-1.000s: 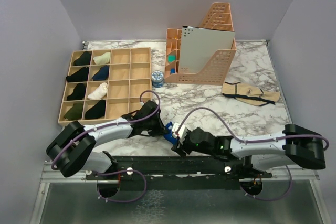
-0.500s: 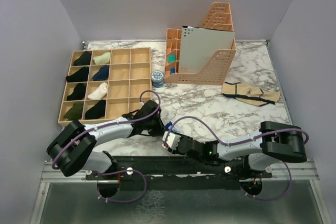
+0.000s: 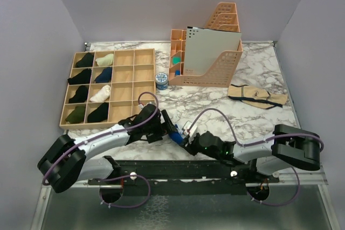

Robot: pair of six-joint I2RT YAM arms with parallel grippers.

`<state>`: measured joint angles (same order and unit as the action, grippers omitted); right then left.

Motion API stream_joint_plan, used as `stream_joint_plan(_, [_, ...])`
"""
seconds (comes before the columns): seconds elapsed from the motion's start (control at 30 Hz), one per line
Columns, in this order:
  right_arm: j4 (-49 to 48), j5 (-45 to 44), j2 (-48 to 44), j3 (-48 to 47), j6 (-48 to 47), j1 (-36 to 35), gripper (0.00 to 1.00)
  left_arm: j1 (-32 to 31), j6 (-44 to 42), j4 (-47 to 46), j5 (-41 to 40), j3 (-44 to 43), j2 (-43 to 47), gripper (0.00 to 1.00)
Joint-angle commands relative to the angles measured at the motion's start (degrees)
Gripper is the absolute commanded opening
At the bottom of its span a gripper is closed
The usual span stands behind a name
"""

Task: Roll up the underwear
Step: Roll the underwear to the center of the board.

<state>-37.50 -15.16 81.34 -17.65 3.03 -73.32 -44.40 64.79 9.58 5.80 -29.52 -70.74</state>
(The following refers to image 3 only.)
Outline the blue boxer underwear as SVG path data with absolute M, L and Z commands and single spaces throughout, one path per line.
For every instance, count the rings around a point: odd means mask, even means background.
M 183 140 L 186 138 L 183 130 L 177 124 L 174 124 L 174 130 L 172 130 L 168 135 L 178 145 L 182 145 Z

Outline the beige underwear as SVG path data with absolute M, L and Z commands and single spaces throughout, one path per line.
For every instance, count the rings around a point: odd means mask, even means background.
M 275 107 L 282 108 L 288 100 L 287 94 L 273 94 L 267 90 L 248 85 L 230 85 L 227 95 L 231 100 L 266 110 Z

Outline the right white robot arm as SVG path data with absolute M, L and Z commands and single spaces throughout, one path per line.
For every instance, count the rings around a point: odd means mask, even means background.
M 247 175 L 253 182 L 260 182 L 267 175 L 290 167 L 319 170 L 323 142 L 316 133 L 279 124 L 271 134 L 251 143 L 223 141 L 207 131 L 192 138 L 187 136 L 182 147 L 193 156 L 202 153 L 228 166 L 254 161 Z

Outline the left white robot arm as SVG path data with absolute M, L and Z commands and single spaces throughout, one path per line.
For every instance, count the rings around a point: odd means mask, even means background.
M 178 133 L 178 130 L 167 111 L 149 103 L 138 114 L 99 133 L 79 138 L 67 134 L 59 136 L 40 159 L 37 168 L 44 176 L 43 183 L 61 193 L 81 179 L 82 169 L 92 157 L 140 141 L 143 136 L 148 143 L 153 143 L 172 133 Z

